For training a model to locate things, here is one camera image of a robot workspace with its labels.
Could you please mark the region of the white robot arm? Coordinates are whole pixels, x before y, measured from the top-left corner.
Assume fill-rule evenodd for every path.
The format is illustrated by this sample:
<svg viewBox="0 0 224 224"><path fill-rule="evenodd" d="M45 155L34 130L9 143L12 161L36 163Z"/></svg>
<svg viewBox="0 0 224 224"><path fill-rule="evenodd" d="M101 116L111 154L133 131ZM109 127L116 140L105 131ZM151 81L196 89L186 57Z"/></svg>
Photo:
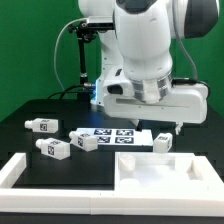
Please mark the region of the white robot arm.
<svg viewBox="0 0 224 224"><path fill-rule="evenodd" d="M200 124L205 83L172 77L171 40L205 36L219 0L78 0L86 28L99 32L102 72L92 103L111 117Z"/></svg>

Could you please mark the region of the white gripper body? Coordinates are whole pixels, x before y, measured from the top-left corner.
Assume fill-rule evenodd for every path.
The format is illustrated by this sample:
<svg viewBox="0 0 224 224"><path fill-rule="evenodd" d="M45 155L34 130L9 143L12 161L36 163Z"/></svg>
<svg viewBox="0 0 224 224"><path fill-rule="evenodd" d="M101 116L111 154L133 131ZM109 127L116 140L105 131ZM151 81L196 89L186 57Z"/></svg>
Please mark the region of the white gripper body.
<svg viewBox="0 0 224 224"><path fill-rule="evenodd" d="M204 84L175 85L157 103L141 102L133 96L114 94L103 87L103 103L110 117L164 122L202 123L207 116L208 87Z"/></svg>

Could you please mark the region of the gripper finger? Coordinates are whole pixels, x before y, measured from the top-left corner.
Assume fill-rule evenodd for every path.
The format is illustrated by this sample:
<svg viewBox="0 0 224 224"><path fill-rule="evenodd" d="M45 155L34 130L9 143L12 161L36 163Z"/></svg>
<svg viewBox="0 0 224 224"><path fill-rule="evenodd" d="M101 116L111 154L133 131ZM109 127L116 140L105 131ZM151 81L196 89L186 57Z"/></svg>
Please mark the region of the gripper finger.
<svg viewBox="0 0 224 224"><path fill-rule="evenodd" d="M143 121L138 120L137 126L136 126L136 131L142 131L142 129L143 129Z"/></svg>
<svg viewBox="0 0 224 224"><path fill-rule="evenodd" d="M183 122L176 122L175 133L179 135L183 127Z"/></svg>

